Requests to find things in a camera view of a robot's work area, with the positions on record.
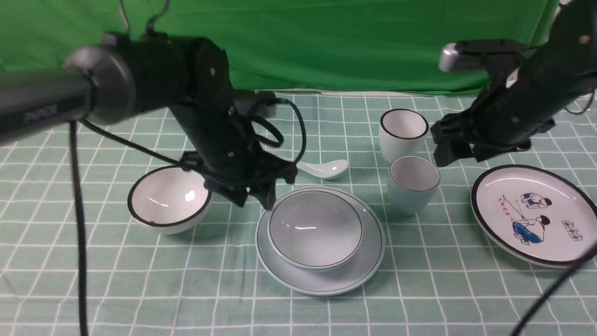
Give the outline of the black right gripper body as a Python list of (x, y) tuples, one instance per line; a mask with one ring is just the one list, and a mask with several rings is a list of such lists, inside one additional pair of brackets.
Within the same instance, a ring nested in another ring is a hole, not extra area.
[(502, 154), (528, 151), (531, 137), (555, 127), (554, 117), (533, 120), (524, 116), (526, 103), (511, 103), (506, 89), (484, 89), (473, 104), (459, 113), (449, 113), (431, 126), (436, 140), (468, 140), (502, 148)]

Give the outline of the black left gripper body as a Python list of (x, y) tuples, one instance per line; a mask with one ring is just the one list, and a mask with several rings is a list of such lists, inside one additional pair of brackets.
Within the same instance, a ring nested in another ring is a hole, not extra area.
[[(299, 113), (285, 98), (275, 98), (274, 104), (288, 105)], [(186, 163), (209, 181), (228, 187), (251, 187), (278, 179), (287, 184), (296, 181), (298, 159), (282, 159), (264, 149), (281, 147), (281, 132), (252, 112), (237, 113), (233, 95), (220, 106), (188, 98), (169, 109), (196, 151), (195, 158)]]

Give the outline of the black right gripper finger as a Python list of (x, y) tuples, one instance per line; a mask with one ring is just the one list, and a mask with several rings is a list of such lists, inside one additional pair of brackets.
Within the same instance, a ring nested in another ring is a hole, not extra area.
[(486, 143), (477, 143), (472, 147), (472, 154), (476, 162), (483, 162), (502, 154), (502, 148)]
[(472, 158), (471, 143), (468, 140), (436, 140), (436, 149), (434, 151), (435, 164), (440, 167), (446, 167), (462, 159)]

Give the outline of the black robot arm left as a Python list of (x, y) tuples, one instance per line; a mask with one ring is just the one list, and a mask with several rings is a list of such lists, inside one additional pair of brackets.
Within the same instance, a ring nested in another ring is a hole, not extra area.
[(226, 51), (207, 38), (151, 33), (140, 41), (106, 33), (102, 44), (74, 51), (59, 70), (1, 75), (1, 143), (11, 143), (60, 124), (78, 121), (100, 129), (168, 108), (194, 146), (175, 161), (195, 171), (205, 187), (243, 207), (248, 196), (273, 208), (277, 180), (294, 184), (300, 153), (290, 161), (263, 149), (281, 147), (284, 137), (264, 115), (290, 105), (305, 135), (295, 104), (273, 93), (236, 90), (229, 78)]

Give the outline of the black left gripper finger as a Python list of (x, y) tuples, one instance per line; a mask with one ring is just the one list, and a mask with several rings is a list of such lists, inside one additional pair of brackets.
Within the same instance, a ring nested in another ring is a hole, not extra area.
[(220, 186), (219, 194), (239, 208), (243, 208), (248, 198), (248, 191), (243, 187)]
[(265, 182), (252, 185), (250, 187), (250, 196), (256, 198), (265, 211), (270, 211), (271, 209), (273, 209), (273, 206), (277, 199), (276, 183)]

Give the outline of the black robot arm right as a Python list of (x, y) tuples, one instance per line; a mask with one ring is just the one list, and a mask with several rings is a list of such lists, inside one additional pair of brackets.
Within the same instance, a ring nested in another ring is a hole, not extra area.
[[(420, 17), (364, 22), (338, 21), (330, 32), (308, 23), (298, 32), (267, 26), (258, 63), (293, 77), (315, 79), (320, 89), (397, 89), (428, 92), (441, 86), (431, 70), (447, 23), (423, 28)], [(554, 126), (554, 115), (596, 89), (596, 2), (573, 0), (555, 17), (542, 45), (516, 40), (466, 40), (455, 44), (464, 57), (480, 62), (490, 78), (470, 108), (450, 113), (430, 131), (436, 163), (485, 161), (526, 151), (531, 136)]]

